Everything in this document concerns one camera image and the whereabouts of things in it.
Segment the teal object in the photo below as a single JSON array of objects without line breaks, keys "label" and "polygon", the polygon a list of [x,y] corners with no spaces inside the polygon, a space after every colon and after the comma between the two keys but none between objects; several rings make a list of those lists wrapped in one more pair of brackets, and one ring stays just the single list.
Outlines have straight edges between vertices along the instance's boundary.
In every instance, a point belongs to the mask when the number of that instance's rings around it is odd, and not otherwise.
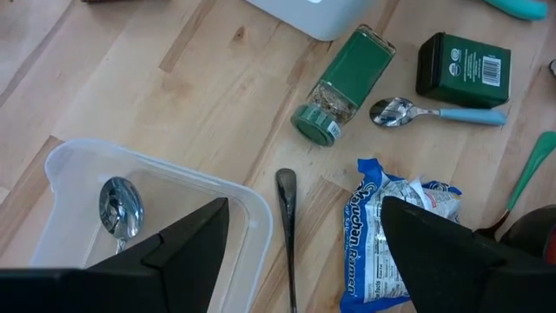
[{"label": "teal object", "polygon": [[506,125],[506,114],[497,110],[480,110],[480,109],[450,109],[440,110],[440,117],[451,120],[482,123],[493,126]]},{"label": "teal object", "polygon": [[527,21],[540,21],[548,14],[548,5],[533,0],[485,0],[507,14]]},{"label": "teal object", "polygon": [[556,148],[556,132],[547,131],[540,135],[533,151],[531,152],[531,155],[529,156],[529,159],[527,160],[525,168],[521,172],[521,177],[513,189],[512,197],[510,198],[510,202],[507,204],[508,211],[513,210],[513,207],[521,196],[521,192],[527,186],[527,183],[529,183],[535,171],[539,168],[542,162],[545,161],[546,157],[552,153],[554,148]]}]

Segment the green box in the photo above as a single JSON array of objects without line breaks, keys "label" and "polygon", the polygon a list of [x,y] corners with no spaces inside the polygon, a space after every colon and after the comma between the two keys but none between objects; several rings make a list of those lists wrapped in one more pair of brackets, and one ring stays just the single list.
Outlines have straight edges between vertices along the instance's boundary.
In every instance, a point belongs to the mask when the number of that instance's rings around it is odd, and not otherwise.
[{"label": "green box", "polygon": [[508,49],[437,33],[419,49],[417,93],[491,109],[509,100],[511,59]]}]

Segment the light wood surface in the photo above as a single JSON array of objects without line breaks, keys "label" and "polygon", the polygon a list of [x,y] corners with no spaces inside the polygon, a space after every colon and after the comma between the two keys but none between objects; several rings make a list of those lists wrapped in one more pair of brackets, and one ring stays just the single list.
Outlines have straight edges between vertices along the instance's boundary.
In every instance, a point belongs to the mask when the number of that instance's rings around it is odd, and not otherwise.
[{"label": "light wood surface", "polygon": [[[336,312],[343,290],[341,211],[361,180],[357,158],[464,191],[461,221],[492,223],[505,208],[537,137],[556,128],[553,2],[529,23],[480,0],[376,0],[367,23],[397,48],[361,112],[333,148],[289,124],[350,31],[317,42],[242,0],[150,0],[86,5],[0,3],[0,265],[24,266],[52,196],[40,172],[61,141],[96,137],[242,183],[270,204],[275,232],[253,312],[288,311],[286,257],[274,173],[298,173],[296,237],[300,312]],[[414,92],[417,50],[445,31],[512,50],[508,124],[490,128],[426,119],[396,130],[372,125],[383,97]],[[556,156],[527,186],[511,220],[555,203]],[[394,310],[412,311],[410,303]]]}]

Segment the spice jar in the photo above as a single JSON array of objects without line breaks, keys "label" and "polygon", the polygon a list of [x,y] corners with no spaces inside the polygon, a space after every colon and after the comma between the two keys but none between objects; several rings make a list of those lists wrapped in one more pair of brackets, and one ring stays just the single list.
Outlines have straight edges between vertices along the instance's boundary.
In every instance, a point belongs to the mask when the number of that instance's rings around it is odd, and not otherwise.
[{"label": "spice jar", "polygon": [[361,25],[347,40],[309,93],[291,123],[308,140],[330,147],[354,117],[394,57],[395,48]]}]

